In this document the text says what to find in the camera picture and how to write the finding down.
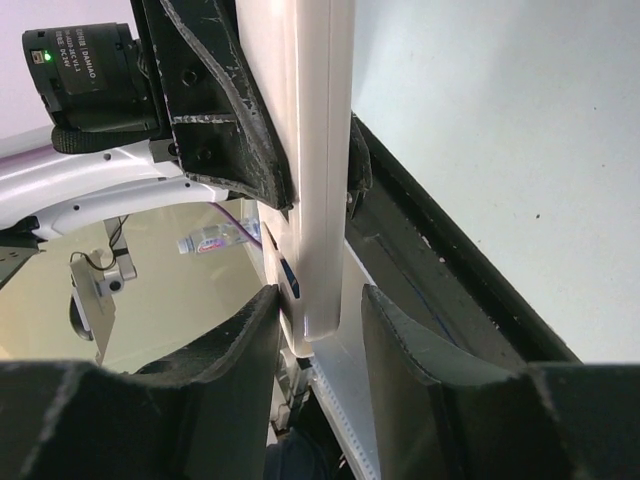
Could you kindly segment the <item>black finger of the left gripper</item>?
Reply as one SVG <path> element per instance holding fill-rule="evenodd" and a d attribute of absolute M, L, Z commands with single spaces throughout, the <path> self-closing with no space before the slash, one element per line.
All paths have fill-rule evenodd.
<path fill-rule="evenodd" d="M 145 1 L 168 123 L 186 176 L 292 208 L 288 159 L 239 41 L 232 1 Z"/>
<path fill-rule="evenodd" d="M 371 189 L 373 176 L 368 145 L 357 117 L 351 118 L 347 178 L 347 214 L 354 215 L 366 193 Z"/>

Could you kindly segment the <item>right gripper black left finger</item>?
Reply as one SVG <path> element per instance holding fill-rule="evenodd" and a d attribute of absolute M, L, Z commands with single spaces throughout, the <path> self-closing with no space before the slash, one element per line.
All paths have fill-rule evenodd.
<path fill-rule="evenodd" d="M 279 345 L 279 290 L 119 374 L 86 361 L 1 365 L 5 479 L 259 479 Z"/>

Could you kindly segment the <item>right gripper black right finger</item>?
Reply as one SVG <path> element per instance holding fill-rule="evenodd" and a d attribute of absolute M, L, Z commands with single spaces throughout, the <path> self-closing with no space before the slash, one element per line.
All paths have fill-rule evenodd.
<path fill-rule="evenodd" d="M 639 369 L 510 372 L 442 339 L 378 287 L 361 301 L 385 479 L 635 479 Z"/>

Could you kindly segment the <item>white red remote control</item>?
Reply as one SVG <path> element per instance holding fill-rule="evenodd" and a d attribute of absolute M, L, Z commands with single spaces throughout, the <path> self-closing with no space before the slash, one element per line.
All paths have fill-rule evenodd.
<path fill-rule="evenodd" d="M 259 217 L 297 277 L 312 349 L 340 323 L 355 4 L 239 1 L 236 12 L 295 192 L 289 213 L 259 204 Z"/>

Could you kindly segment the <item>blue battery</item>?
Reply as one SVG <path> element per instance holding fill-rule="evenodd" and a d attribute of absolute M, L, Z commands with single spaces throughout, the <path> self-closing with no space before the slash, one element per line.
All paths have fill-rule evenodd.
<path fill-rule="evenodd" d="M 300 287 L 299 287 L 299 283 L 297 280 L 296 275 L 294 274 L 293 270 L 291 269 L 289 263 L 285 260 L 285 259 L 281 259 L 280 260 L 281 266 L 283 268 L 283 271 L 285 273 L 287 282 L 292 290 L 293 296 L 296 299 L 300 298 Z"/>

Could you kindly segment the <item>white battery cover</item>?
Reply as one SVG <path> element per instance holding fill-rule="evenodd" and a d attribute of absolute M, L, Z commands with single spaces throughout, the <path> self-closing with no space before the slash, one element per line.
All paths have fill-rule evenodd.
<path fill-rule="evenodd" d="M 275 285 L 280 294 L 280 325 L 287 345 L 298 358 L 312 355 L 310 344 L 304 339 L 302 326 L 296 318 L 301 313 L 301 300 L 296 297 L 284 267 L 285 258 L 272 238 L 267 224 L 261 222 L 262 253 L 267 282 Z"/>

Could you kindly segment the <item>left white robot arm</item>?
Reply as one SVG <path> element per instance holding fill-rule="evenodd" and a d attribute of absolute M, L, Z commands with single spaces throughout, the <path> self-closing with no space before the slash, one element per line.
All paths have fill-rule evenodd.
<path fill-rule="evenodd" d="M 1 161 L 1 279 L 54 236 L 135 210 L 228 199 L 282 213 L 292 172 L 240 45 L 232 1 L 136 1 L 135 22 L 28 30 L 29 73 L 53 128 Z"/>

